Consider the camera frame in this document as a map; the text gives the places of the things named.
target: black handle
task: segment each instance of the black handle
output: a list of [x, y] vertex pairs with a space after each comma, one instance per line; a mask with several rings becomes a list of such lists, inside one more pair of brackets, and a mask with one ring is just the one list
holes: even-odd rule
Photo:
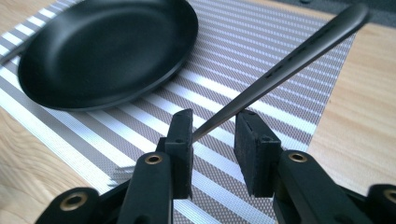
[[263, 97], [324, 53], [358, 31], [369, 20], [366, 5], [347, 8], [311, 35], [303, 44], [257, 79], [192, 134], [195, 142]]

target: wooden surface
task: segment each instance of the wooden surface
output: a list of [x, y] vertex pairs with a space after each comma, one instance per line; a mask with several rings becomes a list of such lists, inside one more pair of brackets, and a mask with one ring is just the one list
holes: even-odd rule
[[[313, 10], [266, 5], [330, 18]], [[52, 0], [0, 1], [0, 33]], [[340, 185], [366, 194], [396, 185], [396, 30], [368, 24], [357, 34], [308, 149]], [[0, 223], [34, 223], [65, 190], [89, 186], [0, 108]]]

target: handle hole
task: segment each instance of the handle hole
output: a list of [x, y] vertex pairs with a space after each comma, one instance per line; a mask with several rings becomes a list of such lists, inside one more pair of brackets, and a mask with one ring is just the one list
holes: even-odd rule
[[306, 161], [308, 161], [308, 158], [305, 155], [303, 155], [301, 153], [297, 153], [297, 152], [290, 153], [289, 154], [289, 159], [291, 159], [292, 161], [297, 161], [297, 162], [306, 162]]
[[85, 192], [75, 192], [67, 196], [61, 202], [61, 209], [65, 212], [73, 211], [80, 208], [88, 200], [88, 195]]
[[163, 160], [163, 158], [162, 158], [161, 156], [159, 156], [159, 155], [152, 155], [152, 156], [147, 157], [147, 158], [145, 159], [145, 162], [146, 162], [147, 164], [153, 165], [153, 164], [160, 163], [162, 160]]
[[384, 190], [385, 197], [393, 203], [396, 203], [396, 189]]

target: placemat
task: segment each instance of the placemat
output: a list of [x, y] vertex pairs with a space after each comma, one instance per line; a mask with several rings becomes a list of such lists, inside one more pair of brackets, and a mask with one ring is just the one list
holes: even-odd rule
[[[0, 67], [0, 106], [92, 186], [104, 193], [166, 136], [172, 115], [192, 108], [197, 128], [271, 66], [307, 39], [324, 20], [239, 0], [190, 0], [199, 34], [185, 66], [170, 82], [132, 103], [68, 113], [42, 107], [22, 92], [19, 57]], [[0, 38], [0, 54], [19, 45], [73, 1], [43, 8]], [[306, 151], [353, 37], [249, 109], [285, 149]], [[270, 199], [248, 196], [233, 155], [234, 119], [193, 145], [193, 199], [175, 201], [176, 223], [274, 223]]]

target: gray striped placemat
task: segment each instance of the gray striped placemat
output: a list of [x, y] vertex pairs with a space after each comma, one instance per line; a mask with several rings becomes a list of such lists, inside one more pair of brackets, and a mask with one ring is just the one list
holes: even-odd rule
[[[172, 115], [194, 112], [194, 128], [313, 34], [325, 21], [239, 0], [190, 0], [199, 34], [179, 74], [133, 103], [87, 113], [47, 109], [21, 91], [19, 58], [0, 67], [0, 106], [104, 193], [119, 167], [155, 150]], [[59, 0], [0, 38], [0, 54], [74, 4]], [[353, 38], [253, 104], [284, 148], [307, 150]], [[234, 119], [193, 145], [192, 200], [175, 201], [176, 223], [273, 223], [269, 199], [248, 197], [233, 156]]]

